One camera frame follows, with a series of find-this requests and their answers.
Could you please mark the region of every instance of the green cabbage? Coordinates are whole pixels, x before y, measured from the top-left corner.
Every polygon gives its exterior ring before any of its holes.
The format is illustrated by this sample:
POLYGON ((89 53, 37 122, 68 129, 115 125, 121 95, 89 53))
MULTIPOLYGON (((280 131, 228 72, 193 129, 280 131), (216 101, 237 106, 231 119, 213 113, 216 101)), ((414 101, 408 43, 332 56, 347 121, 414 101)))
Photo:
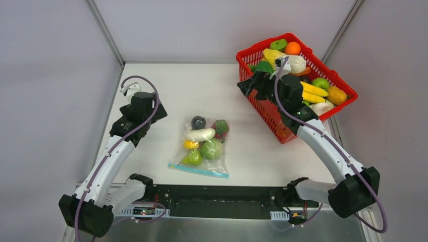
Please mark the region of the green cabbage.
POLYGON ((223 154, 223 144, 217 139, 205 141, 200 149, 202 156, 207 160, 214 160, 223 154))

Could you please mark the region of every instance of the orange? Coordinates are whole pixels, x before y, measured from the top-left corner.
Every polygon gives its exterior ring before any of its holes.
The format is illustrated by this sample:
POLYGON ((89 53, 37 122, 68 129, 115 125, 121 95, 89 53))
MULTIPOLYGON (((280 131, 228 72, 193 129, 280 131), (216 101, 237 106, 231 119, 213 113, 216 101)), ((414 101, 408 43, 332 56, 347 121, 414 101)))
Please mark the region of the orange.
POLYGON ((285 54, 299 55, 300 54, 300 45, 296 42, 290 42, 285 46, 284 53, 285 54))

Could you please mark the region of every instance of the green apple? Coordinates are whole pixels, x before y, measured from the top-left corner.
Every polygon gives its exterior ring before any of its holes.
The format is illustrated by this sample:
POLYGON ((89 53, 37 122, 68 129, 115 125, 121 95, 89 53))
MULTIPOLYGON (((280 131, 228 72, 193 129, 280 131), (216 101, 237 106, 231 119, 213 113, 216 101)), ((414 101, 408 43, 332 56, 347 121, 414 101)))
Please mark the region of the green apple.
POLYGON ((201 165, 202 155, 197 149, 191 150, 190 154, 181 160, 181 163, 189 165, 201 165))
POLYGON ((327 90, 327 88, 330 87, 330 83, 322 77, 318 77, 318 78, 313 79, 312 85, 319 87, 319 88, 322 88, 324 90, 327 90))

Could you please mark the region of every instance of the plastic bag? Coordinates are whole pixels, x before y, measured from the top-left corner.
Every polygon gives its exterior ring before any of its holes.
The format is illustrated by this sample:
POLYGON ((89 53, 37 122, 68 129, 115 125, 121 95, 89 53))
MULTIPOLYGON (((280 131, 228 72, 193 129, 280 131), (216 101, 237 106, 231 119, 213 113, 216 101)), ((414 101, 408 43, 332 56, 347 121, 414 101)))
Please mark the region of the plastic bag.
POLYGON ((230 131, 229 127, 229 123, 224 119, 187 117, 178 151, 168 167, 229 178, 225 164, 225 144, 230 131))

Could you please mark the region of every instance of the white vegetable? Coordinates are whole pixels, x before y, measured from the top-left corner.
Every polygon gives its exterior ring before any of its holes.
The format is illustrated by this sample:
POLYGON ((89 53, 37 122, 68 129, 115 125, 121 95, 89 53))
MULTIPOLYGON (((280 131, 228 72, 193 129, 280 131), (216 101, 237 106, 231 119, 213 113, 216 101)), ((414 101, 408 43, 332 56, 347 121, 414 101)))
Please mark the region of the white vegetable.
POLYGON ((326 102, 312 104, 309 107, 316 113, 316 115, 321 116, 322 114, 332 110, 334 108, 334 104, 327 100, 326 102))
POLYGON ((203 142, 214 138, 216 131, 211 128, 201 129, 201 130, 191 130, 188 131, 185 135, 186 140, 192 142, 203 142))
POLYGON ((291 67, 291 74, 299 74, 302 73, 306 68, 306 61, 303 57, 299 55, 288 55, 288 62, 291 67))

